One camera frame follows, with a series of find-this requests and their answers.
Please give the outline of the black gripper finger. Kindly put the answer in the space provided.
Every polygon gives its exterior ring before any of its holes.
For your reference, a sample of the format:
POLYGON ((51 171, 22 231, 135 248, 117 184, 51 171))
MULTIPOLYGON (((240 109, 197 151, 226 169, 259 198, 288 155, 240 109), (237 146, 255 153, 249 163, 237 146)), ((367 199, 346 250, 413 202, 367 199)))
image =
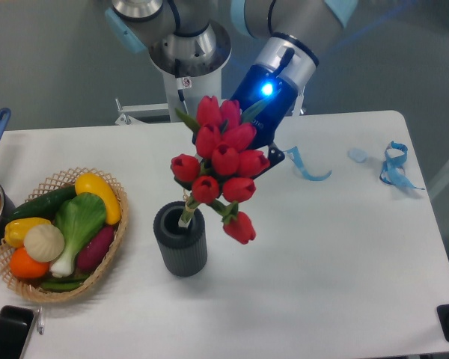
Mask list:
POLYGON ((271 170, 285 159, 285 153, 282 150, 280 150, 274 142, 269 144, 267 147, 268 147, 267 159, 269 160, 269 166, 263 169, 259 174, 252 177, 253 180, 265 174, 267 171, 271 170))

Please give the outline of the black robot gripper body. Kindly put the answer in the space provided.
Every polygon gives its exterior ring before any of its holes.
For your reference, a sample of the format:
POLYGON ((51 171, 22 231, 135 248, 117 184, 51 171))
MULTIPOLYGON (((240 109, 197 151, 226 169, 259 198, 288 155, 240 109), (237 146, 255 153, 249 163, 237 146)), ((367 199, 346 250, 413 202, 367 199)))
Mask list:
POLYGON ((257 149, 274 141, 275 131, 298 94, 297 89, 265 67, 252 65, 231 96, 242 111, 264 100, 266 106, 251 122, 257 130, 249 149, 257 149))

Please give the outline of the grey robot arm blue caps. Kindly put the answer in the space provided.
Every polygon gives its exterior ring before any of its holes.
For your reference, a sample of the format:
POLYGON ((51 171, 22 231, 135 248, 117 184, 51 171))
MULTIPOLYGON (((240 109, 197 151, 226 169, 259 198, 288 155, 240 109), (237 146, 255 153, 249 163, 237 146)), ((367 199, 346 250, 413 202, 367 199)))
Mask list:
MULTIPOLYGON (((275 131, 301 102, 320 56, 346 27, 355 1, 231 1, 230 20, 264 40, 233 98, 257 128, 251 147, 266 147, 271 165, 284 159, 275 131)), ((147 51, 161 72, 168 114, 195 116, 204 96, 221 96, 232 45, 216 1, 113 1, 105 18, 131 52, 147 51)))

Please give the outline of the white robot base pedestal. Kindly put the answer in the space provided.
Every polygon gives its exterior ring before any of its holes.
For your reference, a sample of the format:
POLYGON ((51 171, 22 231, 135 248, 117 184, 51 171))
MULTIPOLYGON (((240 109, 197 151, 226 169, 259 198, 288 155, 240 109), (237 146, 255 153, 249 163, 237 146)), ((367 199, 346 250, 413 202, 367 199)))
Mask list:
MULTIPOLYGON (((276 68, 266 67, 262 64, 254 65, 265 67, 274 76, 280 77, 297 89, 298 94, 296 99, 300 96, 300 93, 304 90, 309 78, 315 71, 314 66, 307 68, 305 66, 298 66, 293 62, 286 66, 283 64, 279 65, 276 68)), ((178 77, 173 73, 164 71, 162 68, 159 68, 158 71, 163 78, 167 102, 165 104, 124 106, 119 109, 120 117, 116 121, 117 124, 124 125, 136 123, 140 117, 157 117, 165 115, 169 116, 170 121, 178 122, 180 119, 175 113, 177 109, 195 116, 198 109, 198 103, 204 95, 215 95, 220 97, 222 94, 222 70, 220 68, 206 75, 195 77, 178 77)), ((261 100, 244 112, 246 113, 247 118, 252 122, 254 117, 265 106, 265 101, 261 100)))

